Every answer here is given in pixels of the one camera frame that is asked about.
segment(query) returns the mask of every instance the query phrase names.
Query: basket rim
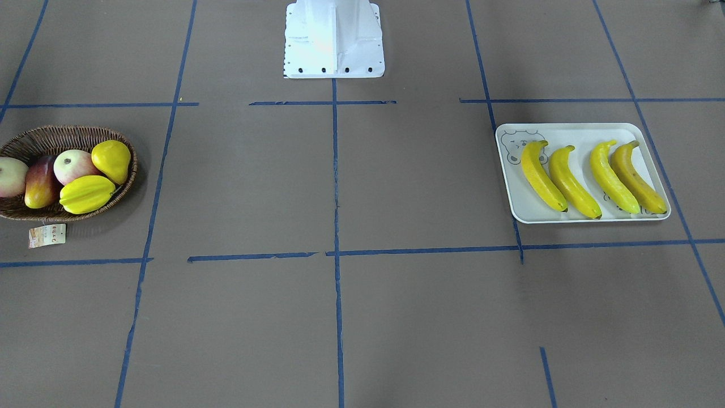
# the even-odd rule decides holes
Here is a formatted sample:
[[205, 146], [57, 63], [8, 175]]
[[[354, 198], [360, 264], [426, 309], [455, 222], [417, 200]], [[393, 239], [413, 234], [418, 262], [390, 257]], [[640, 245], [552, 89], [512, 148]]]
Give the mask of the basket rim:
[[85, 125], [46, 125], [46, 126], [39, 126], [36, 128], [32, 128], [30, 130], [24, 131], [21, 134], [18, 134], [17, 136], [12, 137], [8, 142], [3, 144], [2, 147], [0, 147], [0, 157], [11, 157], [6, 152], [6, 149], [8, 146], [17, 144], [18, 142], [28, 139], [32, 136], [45, 136], [42, 133], [49, 133], [53, 131], [74, 131], [82, 134], [83, 132], [88, 131], [101, 131], [104, 133], [104, 136], [111, 136], [109, 139], [116, 139], [120, 140], [123, 144], [128, 147], [128, 150], [131, 153], [131, 160], [129, 163], [130, 170], [128, 172], [128, 178], [123, 183], [123, 188], [120, 188], [118, 192], [111, 198], [111, 200], [108, 201], [105, 205], [103, 205], [101, 208], [92, 211], [90, 213], [85, 214], [71, 214], [67, 211], [63, 211], [63, 214], [61, 216], [11, 216], [9, 214], [6, 214], [5, 211], [0, 210], [0, 217], [5, 219], [11, 219], [15, 221], [42, 221], [45, 222], [73, 222], [73, 221], [81, 221], [84, 219], [89, 219], [93, 216], [97, 216], [99, 214], [105, 213], [108, 211], [112, 206], [114, 206], [116, 203], [120, 201], [121, 198], [123, 198], [126, 193], [131, 189], [131, 186], [133, 185], [133, 181], [136, 179], [136, 174], [138, 173], [138, 155], [136, 154], [136, 149], [134, 148], [133, 144], [128, 140], [128, 138], [121, 132], [108, 128], [105, 126], [85, 126]]

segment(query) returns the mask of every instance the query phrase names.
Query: sticker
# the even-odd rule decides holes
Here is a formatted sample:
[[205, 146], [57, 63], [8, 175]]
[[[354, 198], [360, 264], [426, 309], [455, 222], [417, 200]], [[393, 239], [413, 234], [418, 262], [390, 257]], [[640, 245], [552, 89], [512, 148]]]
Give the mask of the sticker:
[[42, 227], [30, 229], [28, 248], [55, 244], [65, 244], [65, 224], [43, 225]]

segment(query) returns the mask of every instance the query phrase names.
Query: fruit basket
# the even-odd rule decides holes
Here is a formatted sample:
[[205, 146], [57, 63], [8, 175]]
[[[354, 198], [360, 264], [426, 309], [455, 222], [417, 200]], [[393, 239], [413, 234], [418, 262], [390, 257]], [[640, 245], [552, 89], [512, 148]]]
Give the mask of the fruit basket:
[[23, 195], [0, 197], [0, 216], [18, 221], [68, 222], [80, 221], [104, 213], [116, 205], [128, 192], [136, 178], [138, 158], [133, 145], [121, 133], [94, 126], [44, 126], [26, 131], [14, 137], [0, 149], [0, 157], [16, 158], [31, 165], [42, 155], [58, 155], [69, 149], [90, 152], [98, 143], [117, 140], [128, 147], [131, 154], [128, 179], [118, 187], [108, 203], [84, 214], [71, 214], [59, 203], [39, 209], [25, 206]]

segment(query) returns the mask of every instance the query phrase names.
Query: yellow starfruit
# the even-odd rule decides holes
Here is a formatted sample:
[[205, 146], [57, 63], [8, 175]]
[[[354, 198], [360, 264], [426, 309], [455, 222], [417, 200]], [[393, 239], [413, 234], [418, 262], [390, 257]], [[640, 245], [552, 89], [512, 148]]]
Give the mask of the yellow starfruit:
[[115, 190], [113, 181], [106, 177], [78, 177], [60, 190], [60, 205], [71, 214], [90, 213], [106, 205]]
[[131, 152], [122, 142], [107, 140], [98, 143], [91, 151], [91, 160], [114, 183], [121, 185], [126, 182]]

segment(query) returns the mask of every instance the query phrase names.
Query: white metal bracket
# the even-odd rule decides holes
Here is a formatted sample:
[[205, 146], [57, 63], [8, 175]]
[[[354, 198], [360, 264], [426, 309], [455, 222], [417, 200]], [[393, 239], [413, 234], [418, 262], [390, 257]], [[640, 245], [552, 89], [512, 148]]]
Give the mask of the white metal bracket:
[[377, 78], [385, 72], [380, 8], [369, 0], [297, 0], [287, 6], [287, 78]]

